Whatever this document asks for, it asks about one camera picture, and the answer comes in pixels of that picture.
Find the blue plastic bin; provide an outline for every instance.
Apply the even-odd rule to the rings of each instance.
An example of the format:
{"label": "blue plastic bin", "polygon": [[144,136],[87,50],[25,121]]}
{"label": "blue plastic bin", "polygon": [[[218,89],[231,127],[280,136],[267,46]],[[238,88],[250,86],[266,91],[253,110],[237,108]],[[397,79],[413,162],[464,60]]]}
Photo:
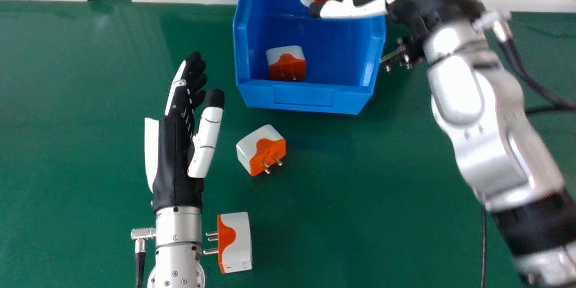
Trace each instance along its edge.
{"label": "blue plastic bin", "polygon": [[[386,30],[383,17],[309,17],[300,0],[239,0],[234,17],[236,85],[254,108],[358,114],[372,97]],[[266,50],[299,45],[303,82],[270,81]]]}

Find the robotic hand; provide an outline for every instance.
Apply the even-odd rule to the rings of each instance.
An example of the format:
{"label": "robotic hand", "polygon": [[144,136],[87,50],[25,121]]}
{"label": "robotic hand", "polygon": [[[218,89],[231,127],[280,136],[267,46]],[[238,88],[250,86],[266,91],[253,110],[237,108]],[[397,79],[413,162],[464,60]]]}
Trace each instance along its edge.
{"label": "robotic hand", "polygon": [[432,113],[450,137],[464,180],[494,217],[522,280],[576,287],[576,204],[547,147],[527,120],[520,83],[486,41],[491,28],[514,72],[554,103],[576,110],[527,76],[505,13],[477,0],[325,0],[317,18],[389,14],[410,38],[383,59],[387,69],[426,59]]}
{"label": "robotic hand", "polygon": [[[134,229],[136,288],[144,279],[145,241],[156,239],[156,267],[148,288],[204,287],[202,255],[202,191],[212,163],[224,93],[203,91],[206,63],[193,53],[182,62],[171,83],[162,120],[146,118],[146,177],[152,191],[156,228]],[[196,129],[196,108],[204,103]]]}

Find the blue bin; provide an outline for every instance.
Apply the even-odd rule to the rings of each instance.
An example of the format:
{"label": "blue bin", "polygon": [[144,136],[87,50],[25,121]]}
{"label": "blue bin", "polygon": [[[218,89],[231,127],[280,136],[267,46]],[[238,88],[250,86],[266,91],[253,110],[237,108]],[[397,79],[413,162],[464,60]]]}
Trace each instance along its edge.
{"label": "blue bin", "polygon": [[[239,0],[234,17],[236,85],[254,108],[358,114],[374,93],[384,47],[383,17],[309,17],[300,0]],[[270,81],[266,50],[298,45],[303,82]]]}

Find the green tabletop surface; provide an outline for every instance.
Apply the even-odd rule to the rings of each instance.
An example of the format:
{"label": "green tabletop surface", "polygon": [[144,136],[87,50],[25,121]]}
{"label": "green tabletop surface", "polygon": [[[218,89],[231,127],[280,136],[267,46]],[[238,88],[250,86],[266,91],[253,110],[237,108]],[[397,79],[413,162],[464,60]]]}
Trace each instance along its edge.
{"label": "green tabletop surface", "polygon": [[[222,275],[215,256],[202,257],[209,287],[477,286],[481,207],[432,117],[425,64],[381,71],[358,116],[247,108],[234,83],[234,10],[0,1],[0,287],[134,286],[130,230],[154,226],[144,118],[162,116],[195,50],[207,88],[226,93],[203,230],[246,211],[253,243],[248,272]],[[528,72],[576,100],[576,15],[517,13],[511,26]],[[385,52],[405,35],[387,28]],[[527,106],[545,103],[523,87]],[[576,116],[531,120],[576,194]],[[288,154],[251,178],[234,146],[265,124]],[[488,249],[487,287],[520,288],[492,219]],[[153,251],[148,243],[146,277]]]}

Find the robotic arm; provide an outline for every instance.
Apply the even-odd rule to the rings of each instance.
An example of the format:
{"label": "robotic arm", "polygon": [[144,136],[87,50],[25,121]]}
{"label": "robotic arm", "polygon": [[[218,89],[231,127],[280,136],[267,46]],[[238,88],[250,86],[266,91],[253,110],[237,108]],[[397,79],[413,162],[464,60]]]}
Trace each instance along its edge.
{"label": "robotic arm", "polygon": [[[148,288],[204,287],[202,256],[202,191],[212,163],[224,93],[203,91],[206,63],[193,53],[182,62],[168,95],[162,120],[146,118],[144,150],[148,187],[153,193],[156,228],[134,229],[136,288],[144,281],[145,241],[156,239],[156,267]],[[204,103],[198,132],[194,114]]]}
{"label": "robotic arm", "polygon": [[[310,5],[310,14],[388,14],[407,26],[410,38],[383,63],[390,69],[427,60],[434,118],[452,141],[463,179],[506,239],[519,276],[534,287],[576,287],[576,204],[527,120],[520,83],[484,35],[495,32],[514,71],[530,83],[509,17],[487,12],[477,0],[326,0]],[[549,99],[556,108],[576,110]]]}

